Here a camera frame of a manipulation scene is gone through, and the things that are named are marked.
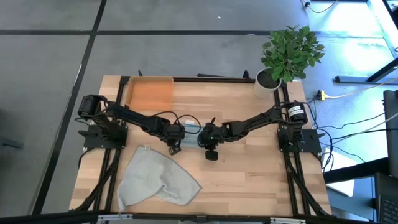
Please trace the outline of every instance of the gray floor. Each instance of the gray floor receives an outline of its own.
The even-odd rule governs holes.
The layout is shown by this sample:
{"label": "gray floor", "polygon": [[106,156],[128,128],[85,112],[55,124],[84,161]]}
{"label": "gray floor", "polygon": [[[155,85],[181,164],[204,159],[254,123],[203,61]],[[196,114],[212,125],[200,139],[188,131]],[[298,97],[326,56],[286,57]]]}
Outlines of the gray floor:
{"label": "gray floor", "polygon": [[[0,29],[91,29],[100,1],[0,1]],[[328,3],[312,3],[323,9]],[[354,18],[348,11],[356,10]],[[339,2],[324,14],[304,11],[300,1],[108,1],[101,30],[274,30],[310,25],[315,31],[341,31],[365,37],[382,35],[365,3]],[[29,212],[65,104],[80,66],[87,37],[0,36],[0,135],[24,143],[22,150],[0,152],[0,217]],[[97,93],[103,75],[194,76],[197,73],[240,77],[262,68],[256,36],[99,36],[81,85],[83,95]],[[333,82],[337,75],[369,76],[393,57],[382,38],[322,37],[322,64],[308,68],[305,94],[317,90],[340,95],[366,85]],[[317,102],[318,123],[339,126],[382,113],[382,86],[340,100]],[[341,136],[362,131],[379,120],[330,131]],[[77,175],[84,126],[71,122],[46,199],[44,212],[67,211]],[[365,161],[386,156],[384,133],[349,139],[337,146]]]}

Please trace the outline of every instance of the wooden tabletop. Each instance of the wooden tabletop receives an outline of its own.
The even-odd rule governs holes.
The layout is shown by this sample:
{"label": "wooden tabletop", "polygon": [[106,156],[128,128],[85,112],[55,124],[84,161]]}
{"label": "wooden tabletop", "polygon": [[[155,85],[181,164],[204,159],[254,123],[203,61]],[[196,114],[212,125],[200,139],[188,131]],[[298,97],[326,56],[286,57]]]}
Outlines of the wooden tabletop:
{"label": "wooden tabletop", "polygon": [[[119,80],[120,76],[104,76],[99,94],[107,97],[109,101],[115,101]],[[209,122],[213,117],[216,117],[216,125],[225,121],[245,120],[274,105],[273,94],[263,100],[257,99],[253,94],[253,85],[174,82],[173,111],[178,115],[191,114],[197,117],[201,124]],[[291,101],[305,101],[301,82],[289,83],[288,91]],[[138,112],[151,115],[158,111]],[[174,118],[168,114],[161,116],[170,120]],[[111,211],[119,210],[116,192],[134,151],[137,146],[150,144],[151,149],[178,162],[198,181],[202,189],[186,206],[174,205],[153,196],[136,205],[128,206],[126,212],[291,216],[289,188],[283,155],[277,142],[277,128],[277,124],[268,125],[250,132],[239,141],[220,144],[216,148],[218,161],[208,161],[205,159],[204,149],[183,147],[181,152],[170,156],[165,143],[129,124],[128,139],[121,153]],[[304,128],[310,129],[310,122]],[[97,184],[103,155],[104,149],[96,149],[82,159],[70,208],[79,206]],[[307,188],[323,209],[330,213],[319,161],[312,154],[300,155]],[[108,186],[105,186],[103,198],[107,192]],[[303,213],[297,186],[296,197],[299,211]],[[104,208],[104,199],[101,200],[100,208]]]}

